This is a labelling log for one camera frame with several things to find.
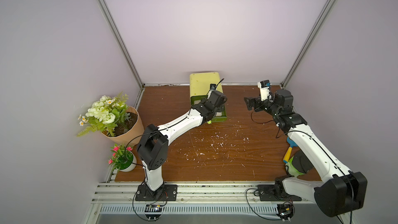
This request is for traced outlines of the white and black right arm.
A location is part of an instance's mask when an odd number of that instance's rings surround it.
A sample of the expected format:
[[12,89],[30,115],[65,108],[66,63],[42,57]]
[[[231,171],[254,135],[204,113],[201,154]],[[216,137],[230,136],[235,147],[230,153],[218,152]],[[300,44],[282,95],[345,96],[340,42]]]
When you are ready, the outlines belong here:
[[311,201],[328,217],[353,223],[353,212],[363,208],[368,180],[339,161],[319,140],[307,121],[293,109],[290,91],[260,90],[246,97],[248,110],[270,114],[279,130],[299,148],[285,163],[287,175],[275,180],[276,192]]

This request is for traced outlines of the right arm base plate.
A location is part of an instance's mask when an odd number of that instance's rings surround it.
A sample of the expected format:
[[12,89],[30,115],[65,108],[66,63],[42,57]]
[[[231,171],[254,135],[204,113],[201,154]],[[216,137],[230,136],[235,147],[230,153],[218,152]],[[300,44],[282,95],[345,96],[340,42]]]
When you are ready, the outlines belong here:
[[277,177],[274,184],[259,184],[257,185],[258,196],[260,201],[302,201],[302,198],[286,193],[283,187],[283,180],[292,176],[286,175]]

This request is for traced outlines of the yellow-green drawer cabinet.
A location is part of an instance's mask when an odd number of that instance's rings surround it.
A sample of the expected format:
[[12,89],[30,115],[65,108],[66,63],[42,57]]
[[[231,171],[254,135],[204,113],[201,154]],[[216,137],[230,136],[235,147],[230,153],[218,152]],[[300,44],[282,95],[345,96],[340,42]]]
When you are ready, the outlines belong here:
[[194,73],[190,75],[190,97],[194,95],[206,95],[210,84],[217,84],[217,91],[223,93],[222,79],[218,72]]

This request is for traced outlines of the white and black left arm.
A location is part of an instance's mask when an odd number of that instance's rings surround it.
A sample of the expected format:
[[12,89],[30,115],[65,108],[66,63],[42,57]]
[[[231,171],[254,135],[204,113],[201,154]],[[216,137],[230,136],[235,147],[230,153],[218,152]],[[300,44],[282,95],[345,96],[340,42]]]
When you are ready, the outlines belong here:
[[145,171],[144,186],[151,194],[164,187],[162,166],[167,160],[169,146],[191,129],[211,121],[221,112],[227,97],[220,91],[211,90],[207,97],[190,107],[182,116],[163,125],[150,124],[137,146],[138,155]]

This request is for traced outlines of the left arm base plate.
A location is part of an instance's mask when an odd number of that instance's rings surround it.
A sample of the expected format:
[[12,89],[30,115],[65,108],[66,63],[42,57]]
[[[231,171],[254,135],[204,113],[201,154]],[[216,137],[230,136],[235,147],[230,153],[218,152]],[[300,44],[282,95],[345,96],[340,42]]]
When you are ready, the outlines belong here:
[[139,185],[135,195],[135,201],[171,201],[177,199],[178,186],[175,184],[163,184],[160,188],[153,191],[148,185]]

